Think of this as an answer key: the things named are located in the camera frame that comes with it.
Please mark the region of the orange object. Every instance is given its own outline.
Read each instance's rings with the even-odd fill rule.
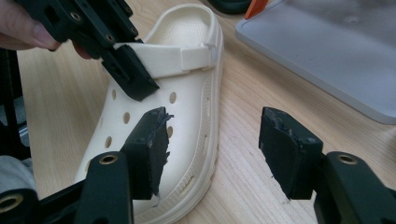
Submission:
[[[257,14],[261,13],[265,6],[267,6],[268,0],[252,0],[250,6],[247,9],[247,14],[245,14],[245,20],[248,20]]]

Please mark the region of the black bracket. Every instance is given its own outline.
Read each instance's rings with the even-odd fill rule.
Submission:
[[[138,42],[130,22],[131,8],[123,0],[18,0],[33,19],[40,21],[59,42],[68,39],[82,46],[103,66],[125,93],[137,101],[159,89],[129,46],[114,49],[119,42]]]
[[[158,195],[167,162],[168,115],[150,110],[122,149],[90,161],[85,180],[41,201],[32,189],[0,194],[0,223],[134,223],[133,200]]]
[[[317,193],[318,223],[396,223],[396,193],[362,159],[321,153],[322,141],[284,111],[265,107],[259,148],[289,199]]]

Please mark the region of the clog strap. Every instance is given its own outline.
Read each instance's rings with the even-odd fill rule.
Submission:
[[[218,58],[215,45],[197,47],[128,43],[153,79],[186,75],[194,69],[213,67]]]

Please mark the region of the wood grain surface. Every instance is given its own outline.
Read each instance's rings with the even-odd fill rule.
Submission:
[[[130,0],[145,36],[168,8],[192,0]],[[313,201],[289,201],[258,149],[263,106],[284,110],[324,142],[324,152],[365,160],[396,189],[396,126],[375,122],[235,37],[242,15],[214,10],[224,33],[217,170],[206,196],[178,223],[316,223]],[[83,60],[70,43],[56,52],[19,52],[37,192],[73,184],[106,95],[100,62]]]

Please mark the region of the white clog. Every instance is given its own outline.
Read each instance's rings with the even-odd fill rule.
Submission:
[[[167,122],[170,156],[163,167],[161,199],[134,201],[134,220],[170,223],[198,204],[215,171],[223,36],[208,7],[187,4],[167,10],[144,42],[128,45],[160,88],[137,102],[110,78],[102,117],[76,182],[85,178],[91,158],[120,150],[144,113],[165,106],[175,117]]]

